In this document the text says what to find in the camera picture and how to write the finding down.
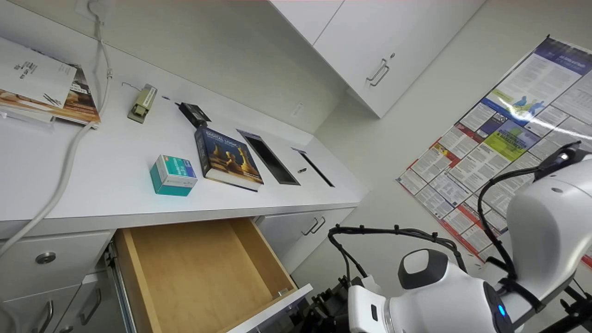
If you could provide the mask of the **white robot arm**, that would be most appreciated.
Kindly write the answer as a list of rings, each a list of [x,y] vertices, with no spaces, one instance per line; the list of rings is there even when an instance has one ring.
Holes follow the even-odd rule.
[[[473,277],[447,255],[420,247],[399,260],[394,297],[347,288],[351,333],[514,333],[568,286],[592,245],[592,159],[543,164],[508,203],[510,255],[490,262],[497,282]]]

